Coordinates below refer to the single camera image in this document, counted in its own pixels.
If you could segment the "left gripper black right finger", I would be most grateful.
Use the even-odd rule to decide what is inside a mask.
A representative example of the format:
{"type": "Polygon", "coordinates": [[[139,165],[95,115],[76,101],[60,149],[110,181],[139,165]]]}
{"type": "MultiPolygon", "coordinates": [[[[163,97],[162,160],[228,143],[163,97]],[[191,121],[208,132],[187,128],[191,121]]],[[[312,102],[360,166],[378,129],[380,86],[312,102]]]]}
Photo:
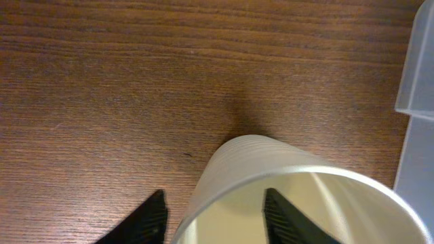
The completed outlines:
{"type": "Polygon", "coordinates": [[[265,190],[262,212],[268,244],[340,244],[275,188],[265,190]]]}

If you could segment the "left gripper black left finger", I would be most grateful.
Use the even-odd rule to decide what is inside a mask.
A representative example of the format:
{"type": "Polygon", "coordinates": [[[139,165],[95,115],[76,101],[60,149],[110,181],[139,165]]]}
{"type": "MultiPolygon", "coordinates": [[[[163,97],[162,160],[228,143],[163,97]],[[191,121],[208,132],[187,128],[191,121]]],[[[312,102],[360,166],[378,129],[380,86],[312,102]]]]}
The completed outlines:
{"type": "Polygon", "coordinates": [[[159,189],[95,244],[164,244],[167,219],[164,191],[159,189]]]}

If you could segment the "cream cup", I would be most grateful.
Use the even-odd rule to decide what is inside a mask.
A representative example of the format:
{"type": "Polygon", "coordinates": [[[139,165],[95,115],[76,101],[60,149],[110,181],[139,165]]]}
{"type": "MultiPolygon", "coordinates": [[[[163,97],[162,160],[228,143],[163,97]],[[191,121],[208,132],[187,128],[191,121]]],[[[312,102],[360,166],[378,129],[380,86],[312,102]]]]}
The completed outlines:
{"type": "Polygon", "coordinates": [[[381,183],[266,136],[239,136],[212,156],[174,243],[268,243],[262,212],[275,188],[340,243],[432,243],[417,213],[381,183]]]}

